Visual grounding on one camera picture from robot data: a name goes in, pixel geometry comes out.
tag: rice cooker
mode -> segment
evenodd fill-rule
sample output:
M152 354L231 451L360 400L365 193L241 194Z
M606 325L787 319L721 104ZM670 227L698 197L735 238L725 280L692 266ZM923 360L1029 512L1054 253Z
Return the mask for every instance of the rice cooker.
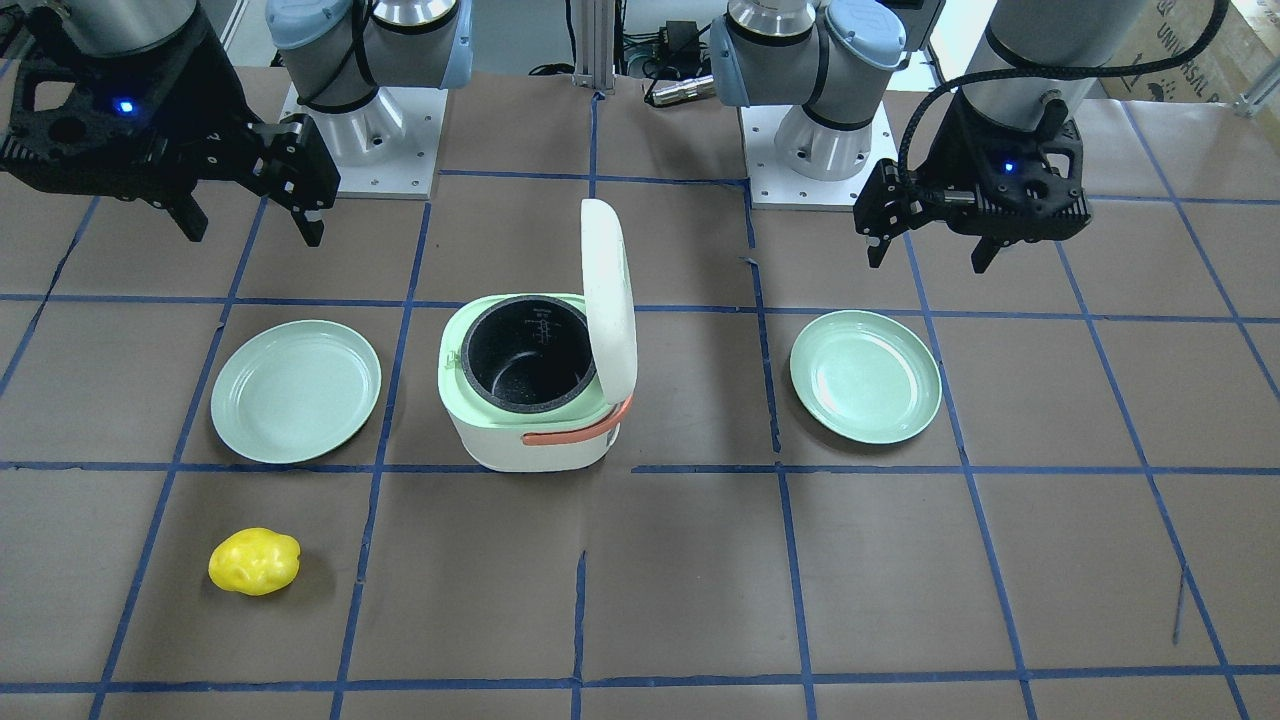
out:
M618 217L582 200L582 295L494 295L440 342L440 400L467 452L504 473L585 468L609 450L636 386L635 304Z

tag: rice cooker lid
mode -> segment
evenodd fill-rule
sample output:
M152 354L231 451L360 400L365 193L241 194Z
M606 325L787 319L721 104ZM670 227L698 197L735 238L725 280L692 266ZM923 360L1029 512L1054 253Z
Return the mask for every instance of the rice cooker lid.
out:
M582 200L582 296L595 373L617 405L636 388L636 311L622 224L603 200Z

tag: blue tape grid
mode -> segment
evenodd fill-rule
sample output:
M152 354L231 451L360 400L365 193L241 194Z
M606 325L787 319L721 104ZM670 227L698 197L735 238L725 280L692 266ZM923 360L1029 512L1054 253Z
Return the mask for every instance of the blue tape grid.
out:
M1079 283L1075 282L1075 273L1071 272L1071 264L1066 259L1066 251L1062 250L1061 245L1057 245L1057 254L1062 261L1062 269L1066 272L1068 281L1071 283L1071 291L1075 293L1075 301L1079 302L1082 310L1085 307L1084 293L1080 292ZM1116 405L1120 407L1120 416L1124 419L1125 429L1129 432L1129 438L1133 441L1134 451L1138 454L1138 461L1142 462L1143 470L1149 468L1147 462L1147 452L1142 447L1142 438L1138 436L1138 428L1134 425L1133 415L1129 413L1129 406L1124 400L1124 395L1120 392L1120 383L1116 380L1115 372L1111 368L1111 360L1107 357L1106 347L1102 345L1102 337L1098 334L1097 324L1093 320L1087 320L1089 328L1089 336L1093 338L1093 346L1098 352L1098 360L1102 361L1102 369L1107 375L1107 383L1111 386L1111 393L1115 396ZM1204 621L1204 629L1208 633L1210 643L1213 646L1213 652L1219 660L1219 669L1226 678L1228 688L1231 691L1231 698L1235 701L1235 707L1240 714L1242 720L1249 720L1249 714L1244 708L1244 700L1240 697L1240 689L1235 683L1235 676L1231 674L1228 662L1226 653L1222 651L1222 643L1217 638L1217 630L1213 628L1213 621L1210 619L1208 607L1204 605L1204 598L1199 593L1199 585L1196 583L1196 577L1192 569L1187 564L1187 555L1183 552L1181 542L1178 539L1178 530L1174 529L1172 518L1169 515L1169 509L1165 506L1165 498L1160 493L1160 487L1156 484L1156 477L1149 471L1144 473L1147 477L1147 484L1151 488L1151 493L1155 497L1156 506L1160 510L1160 518L1165 524L1165 532L1169 533L1169 539L1174 544L1174 552L1178 555L1178 564L1187 573L1187 587L1192 591L1192 598L1196 601L1196 607L1199 610L1201 620Z
M396 341L396 359L392 361L392 374L387 384L387 410L383 413L381 434L378 437L378 454L374 457L372 482L369 484L369 518L360 541L360 560L356 562L356 582L351 589L351 607L347 611L347 632L342 641L342 656L338 660L337 687L333 692L333 705L329 716L338 720L342 716L342 701L351 670L351 653L356 647L356 628L360 621L360 607L365 597L365 577L369 573L369 553L374 543L374 523L378 520L378 500L381 495L383 474L387 471L387 442L392 434L392 419L396 416L396 396L399 391L399 375L404 365L404 347L408 345L408 328L413 319L413 295L422 270L422 255L426 251L426 236L431 224L431 204L422 204L422 223L417 233L417 249L413 251L413 268L410 272L408 291L404 293L403 314L401 315L399 336Z
M133 609L137 606L138 593L142 589L142 579L146 577L147 564L151 561L151 552L155 548L156 536L160 532L160 521L164 519L165 506L169 502L169 493L173 491L174 478L178 475L177 465L182 460L182 451L187 447L187 437L191 434L191 428L196 421L196 410L200 407L200 398L205 393L205 386L207 384L209 375L214 369L214 357L218 355L218 346L223 340L223 328L225 327L227 319L230 316L232 307L234 306L232 300L236 297L236 291L239 290L241 279L244 277L244 268L248 265L250 254L253 251L253 241L257 238L257 229L262 223L262 214L265 211L266 200L264 199L257 205L253 224L250 227L248 237L244 240L244 250L241 252L239 264L236 266L236 275L232 278L230 288L228 288L225 301L223 302L223 311L219 316L218 328L214 331L212 338L209 341L209 351L205 354L205 365L200 370L200 379L196 382L196 389L191 393L191 402L187 404L187 418L182 423L182 432L178 434L178 442L173 448L173 459L170 460L169 471L165 474L164 484L160 487L160 497L156 498L156 507L151 515L151 525L147 528L146 541L142 543L142 553L138 557L138 566L133 574L133 582L131 583L129 592L124 600L124 610L120 612L120 621L115 629L115 638L111 641L111 650L108 652L106 664L102 666L100 687L93 693L93 703L90 707L88 714L90 720L97 720L102 714L102 703L106 701L106 688L111 682L111 676L115 674L115 664L120 659L120 648L124 646L124 635L129 629L129 620L133 618Z
M742 211L746 223L746 247L755 250L755 222L751 219L751 186L742 186ZM782 437L778 423L778 402L773 387L773 354L769 350L769 323L765 313L764 283L760 281L760 265L751 258L744 258L751 270L751 287L755 293L755 320L760 334L760 360L764 373L764 398L769 409L769 437L773 443L774 473L778 478L778 502L782 512L782 536L787 544L787 575L791 582L791 607L796 624L796 651L800 656L799 683L804 689L805 717L818 720L818 693L814 689L813 660L809 655L809 623L804 611L804 585L800 579L800 553L796 548L795 518L791 512L791 486L782 466Z
M1032 697L1030 676L1027 674L1027 664L1023 660L1023 644L1018 637L1018 626L1014 623L1014 609L1009 602L1009 591L1005 588L1005 577L1000 570L1000 559L996 556L996 544L991 538L991 528L987 525L987 512L982 506L982 495L978 492L978 482L974 479L973 466L969 464L969 454L965 451L964 433L960 429L960 415L956 407L955 396L951 393L951 383L947 378L946 363L942 359L937 329L933 327L933 311L929 309L929 297L924 291L924 277L920 274L920 264L915 256L915 246L911 234L904 238L906 258L911 265L911 277L915 279L915 292L920 299L920 309L924 311L924 325L929 336L929 347L938 360L938 374L942 378L942 398L947 406L947 415L951 420L951 432L955 436L956 450L960 452L960 468L964 473L965 484L969 488L969 500L973 503L974 516L978 520L978 529L982 533L982 544L987 552L987 564L991 566L991 577L996 584L996 596L1000 600L1000 611L1005 619L1005 630L1009 634L1009 646L1014 656L1014 667L1018 671L1018 685L1023 693L1023 705L1027 707L1027 717L1037 720L1036 700Z
M1204 269L1208 270L1211 278L1213 278L1213 286L1217 287L1219 295L1222 296L1222 302L1226 304L1228 313L1235 320L1235 325L1240 329L1240 334L1244 336L1245 345L1249 346L1249 352L1253 354L1254 361L1257 361L1258 368L1262 369L1262 375L1267 379L1267 384L1271 386L1271 395L1280 400L1280 388L1276 387L1275 378L1271 377L1270 370L1267 370L1267 364L1262 360L1262 354L1258 352L1258 346L1253 343L1253 337L1249 334L1249 329L1244 327L1240 322L1240 314L1235 310L1235 304L1231 302L1231 296L1226 292L1226 286L1222 284L1222 278L1219 277L1217 270L1213 269L1213 263L1208 258L1208 252L1204 251L1204 243L1201 242L1199 234L1197 234L1196 228L1192 225L1190 217L1187 215L1187 209L1183 206L1183 201L1174 192L1174 186L1169 182L1169 176L1165 169L1160 167L1160 160L1156 159L1155 151L1151 149L1151 143L1147 141L1146 133L1142 132L1142 127L1138 126L1138 120L1133 117L1133 111L1128 105L1121 104L1124 109L1125 118L1129 119L1129 124L1133 127L1134 133L1138 135L1138 142L1142 143L1143 152L1147 154L1147 159L1151 160L1153 168L1156 168L1156 174L1160 177L1160 183L1165 186L1165 192L1169 193L1169 200L1172 201L1174 208L1178 210L1178 217L1181 218L1183 225L1187 228L1187 233L1190 234L1192 242L1196 245L1196 251L1199 252L1201 260L1204 261ZM1082 311L1084 310L1084 304L1080 304Z
M9 63L0 68L0 76L8 69ZM652 184L721 184L721 186L736 186L741 187L744 191L745 200L745 213L748 223L748 246L749 249L755 247L754 228L751 225L751 210L750 210L750 190L749 183L744 179L736 178L718 178L718 179L669 179L669 178L645 178L645 177L625 177L625 176L600 176L598 174L598 102L603 100L602 96L595 95L591 99L591 150L590 150L590 172L588 174L572 174L572 173L506 173L506 172L471 172L471 170L440 170L444 176L470 176L470 177L516 177L516 178L530 178L530 179L573 179L573 181L586 181L590 186L590 195L595 196L595 190L599 182L616 182L616 183L652 183ZM1140 128L1130 115L1130 123L1134 124L1135 131L1143 143L1144 150L1148 154L1151 161L1156 165L1157 173L1160 174L1166 190L1169 191L1169 197L1144 197L1144 196L1094 196L1097 200L1129 200L1129 201L1144 201L1144 202L1172 202L1183 220L1187 225L1188 232L1192 234L1196 242L1197 250L1208 268L1215 284L1217 286L1220 293L1228 304L1230 316L1165 316L1165 315L1094 315L1088 311L1084 302L1083 295L1079 291L1079 286L1074 282L1071 275L1070 265L1066 261L1065 254L1061 254L1061 260L1065 272L1073 284L1073 290L1076 293L1078 302L1080 305L1080 314L1050 314L1050 313L984 313L984 311L952 311L952 310L933 310L928 306L923 279L919 274L919 266L916 263L914 249L911 247L910 238L906 238L906 247L909 252L909 259L913 268L913 275L916 283L918 293L922 300L922 310L911 309L881 309L879 311L888 315L900 316L922 316L929 329L932 350L936 355L941 357L941 350L937 343L937 336L933 328L934 318L992 318L992 319L1056 319L1056 320L1084 320L1089 324L1091 332L1093 333L1100 357L1102 359L1108 379L1112 383L1112 391L1116 395L1117 402L1121 404L1121 411L1125 415L1125 420L1129 425L1130 434L1134 438L1135 446L1139 451L1139 457L1142 459L1142 466L1129 468L1129 466L979 466L972 465L964 454L963 437L959 425L959 419L955 409L954 400L950 395L950 386L945 382L945 393L947 396L947 410L952 421L952 428L956 433L957 447L961 452L961 465L950 466L819 466L819 465L785 465L781 461L774 462L774 465L645 465L634 469L636 473L759 473L776 474L778 478L780 489L780 502L782 506L783 527L787 539L788 551L788 570L791 574L791 584L795 603L795 615L797 624L797 639L800 644L800 657L801 657L801 673L800 674L781 674L781 675L755 675L755 676L721 676L721 675L699 675L699 676L634 676L634 678L607 678L598 680L584 680L581 675L582 667L582 651L584 651L584 618L585 618L585 601L586 601L586 555L585 552L579 560L577 575L576 575L576 596L577 601L575 605L575 623L573 623L573 648L575 648L575 661L573 661L573 674L570 678L527 678L527 679L403 679L403 680L348 680L347 673L349 670L351 651L355 644L355 633L360 612L360 602L362 597L362 584L365 574L367 573L369 561L369 548L370 541L372 538L374 523L376 520L376 507L378 496L380 492L380 478L384 473L481 473L485 469L477 465L396 465L385 462L385 448L389 437L390 419L394 413L394 393L398 386L398 374L403 361L404 345L407 340L407 332L411 323L412 310L416 307L436 307L436 309L456 309L463 305L463 302L447 302L447 301L420 301L413 300L415 286L417 277L420 274L420 268L422 263L422 254L425 251L426 242L426 225L430 215L430 205L424 209L422 228L419 237L417 254L415 256L413 273L411 275L411 286L408 288L406 300L401 301L378 301L378 300L348 300L348 299L329 299L329 300L297 300L297 299L241 299L236 296L241 277L243 275L244 266L247 264L250 252L252 250L253 240L257 233L259 223L261 220L262 211L265 209L265 202L260 205L257 217L255 218L253 227L250 232L250 237L246 241L244 252L242 254L241 263L237 268L236 277L232 283L232 288L227 297L155 297L155 296L91 296L91 295L56 295L54 292L60 273L61 266L65 264L67 258L74 250L83 234L88 220L92 215L92 210L96 206L97 200L95 199L90 209L86 211L84 219L78 228L76 237L72 241L70 247L68 247L67 254L59 263L58 270L55 270L54 279L50 284L49 291L44 295L33 293L0 293L0 301L40 301L40 307L36 315L32 318L27 328L27 333L23 341L19 343L18 350L14 352L13 359L5 369L5 374L0 378L0 395L3 395L4 388L12 379L13 373L24 352L27 345L31 341L31 336L36 329L40 314L47 302L161 302L161 304L210 304L223 305L223 320L225 322L229 311L236 305L310 305L310 306L374 306L374 307L402 307L403 318L401 325L401 336L397 343L396 360L393 364L392 379L388 391L388 406L384 414L383 430L379 438L379 451L374 465L303 465L297 469L315 471L315 473L371 473L374 480L370 489L370 515L366 520L365 534L361 546L361 557L357 568L357 582L352 591L352 603L348 612L347 633L343 642L343 651L340 657L339 673L333 682L283 682L283 683L265 683L265 684L251 684L251 683L209 683L209 682L193 682L193 683L122 683L111 680L111 674L114 673L115 662L119 659L119 651L123 646L123 639L128 629L129 618L132 615L134 603L137 601L137 594L141 588L142 578L146 573L146 565L150 560L151 548L154 547L155 537L159 530L159 524L164 514L165 503L168 501L169 491L173 486L174 475L179 471L209 471L209 473L260 473L260 471L273 471L279 470L282 466L276 465L261 465L261 464L244 464L244 465L220 465L220 464L184 464L179 461L182 450L187 442L187 437L193 423L195 413L198 406L200 397L202 396L204 387L207 383L209 374L211 373L212 359L216 355L218 343L220 342L219 329L210 343L210 350L206 355L206 363L202 369L200 380L197 383L196 392L193 393L192 404L188 407L188 416L184 423L183 430L179 436L178 446L175 447L174 459L169 464L164 462L77 462L77 461L22 461L22 460L0 460L0 469L10 468L29 468L29 469L69 469L81 468L84 470L165 470L166 479L161 489L160 498L157 500L156 511L152 516L152 523L148 529L147 539L143 544L143 551L138 561L138 568L134 575L133 584L129 591L129 596L125 601L125 609L122 612L120 623L116 630L116 635L113 641L111 652L108 657L106 666L104 667L102 679L96 683L0 683L0 693L93 693L95 701L91 708L91 720L99 717L101 712L102 701L109 693L148 693L148 692L333 692L334 702L332 706L332 717L337 719L340 716L342 697L348 692L367 692L367 691L449 691L449 689L568 689L572 693L571 702L571 717L572 720L579 720L581 716L581 689L582 688L623 688L623 687L701 687L701 685L801 685L805 689L806 710L808 717L810 720L817 720L817 703L814 700L814 687L826 684L856 684L856 683L940 683L940 682L1019 682L1023 688L1024 701L1027 703L1028 716L1034 719L1036 710L1030 696L1029 682L1039 679L1073 679L1073 678L1125 678L1125 676L1225 676L1231 688L1233 698L1236 702L1236 707L1240 716L1247 719L1248 714L1244 708L1243 700L1239 694L1239 689L1235 684L1234 678L1242 675L1280 675L1280 665L1231 665L1228 662L1225 653L1221 651L1221 644L1217 641L1216 632L1210 621L1208 611L1204 605L1203 597L1199 593L1199 588L1194 582L1194 575L1189 575L1189 587L1192 588L1193 598L1196 600L1197 609L1208 628L1211 639L1213 641L1215 651L1219 656L1219 665L1204 665L1204 666L1134 666L1134 667L1074 667L1074 669L1029 669L1021 661L1020 646L1016 637L1016 628L1012 623L1011 610L1009 607L1007 593L1005 592L1002 578L1000 574L998 561L995 556L993 546L991 544L991 537L988 528L986 525L986 516L982 510L980 496L977 491L977 484L973 480L975 474L1138 474L1144 475L1151 484L1152 492L1156 497L1157 505L1161 511L1161 516L1166 524L1166 530L1170 533L1170 539L1175 546L1179 560L1185 564L1185 556L1181 551L1181 546L1178 541L1176 532L1172 527L1172 520L1165 507L1164 498L1160 495L1158 486L1156 484L1156 478L1165 474L1208 474L1208 475L1280 475L1280 468L1187 468L1187 466L1152 466L1146 461L1144 455L1140 450L1140 441L1137 438L1135 429L1132 424L1132 418L1128 415L1128 410L1124 406L1124 400L1120 396L1119 386L1115 383L1114 374L1110 369L1110 363L1106 359L1105 350L1096 333L1094 323L1097 320L1110 320L1110 322L1164 322L1164 323L1230 323L1236 324L1245 337L1254 359L1258 361L1267 382L1271 384L1272 391L1276 391L1276 386L1272 375L1270 374L1266 364L1262 361L1257 347L1252 342L1248 334L1247 325L1251 324L1280 324L1280 318L1247 318L1240 316L1230 299L1228 297L1226 290L1222 286L1217 273L1212 268L1208 255L1204 252L1203 246L1199 242L1196 231L1192 227L1183 205L1185 204L1220 204L1220 205L1280 205L1280 201L1270 200L1224 200L1224 199L1179 199L1169 181L1164 174L1162 169L1156 161L1149 145L1142 136ZM772 361L768 345L768 328L765 318L771 314L823 314L835 307L769 307L764 304L763 291L760 286L759 266L754 261L749 261L750 270L753 274L753 283L755 290L755 306L754 307L736 307L736 306L700 306L700 305L649 305L639 306L639 311L644 313L737 313L737 314L750 314L754 313L758 318L759 332L760 332L760 347L762 347L762 360L764 369L764 382L765 382L765 395L768 398L769 413L771 413L771 430L774 443L776 454L781 450L778 425L777 425L777 407L773 395L773 378L772 378ZM970 497L974 502L975 514L978 515L978 523L983 533L983 541L988 552L988 561L992 565L993 579L997 585L997 593L1001 597L1002 611L1005 612L1006 626L1010 634L1010 642L1014 648L1015 655L1015 670L992 670L992 671L945 671L945 673L854 673L854 674L814 674L812 671L812 665L808 652L808 632L806 623L804 618L804 601L803 601L803 588L800 584L800 571L799 560L795 546L795 533L794 523L791 518L790 507L790 488L787 486L788 474L805 474L805 473L847 473L847 474L964 474L970 489Z
M54 275L49 279L49 290L45 295L40 297L40 306L31 315L31 322L27 323L27 331L22 333L22 340L18 341L18 347L13 351L13 357L9 359L8 366L5 366L4 375L0 375L0 397L4 397L4 392L9 389L9 382L13 380L13 374L18 372L18 363L22 361L22 356L27 352L27 346L31 345L31 338L36 334L36 327L40 324L40 318L45 314L45 307L49 306L49 299L54 293L54 288L58 287L58 279L63 277L63 268L67 266L67 260L70 259L72 251L79 245L81 238L84 237L84 231L88 229L88 222L93 218L93 210L97 209L99 199L95 197L88 208L84 209L84 217L81 218L81 224L76 228L76 234L72 236L70 245L67 246L67 252L63 252L58 265L54 268Z

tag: yellow lemon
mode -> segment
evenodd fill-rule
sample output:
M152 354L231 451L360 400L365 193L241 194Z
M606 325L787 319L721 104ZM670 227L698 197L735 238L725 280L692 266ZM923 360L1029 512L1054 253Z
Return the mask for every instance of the yellow lemon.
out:
M209 579L224 591L275 592L298 577L298 541L266 528L247 528L224 539L209 557Z

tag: white mounting plate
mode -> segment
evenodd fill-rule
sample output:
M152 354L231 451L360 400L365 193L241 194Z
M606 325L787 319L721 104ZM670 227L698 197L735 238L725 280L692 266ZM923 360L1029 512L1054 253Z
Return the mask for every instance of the white mounting plate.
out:
M374 165L338 165L342 182L338 197L383 197L389 200L430 200L435 187L435 161L444 127L447 90L434 87L387 87L404 110L408 147ZM289 83L280 117L306 113L298 106L298 91Z
M764 210L849 210L867 184L876 161L897 158L897 142L890 131L884 105L872 119L872 151L856 176L826 182L806 178L788 168L773 149L773 136L790 105L742 108L742 149L751 178L751 206Z

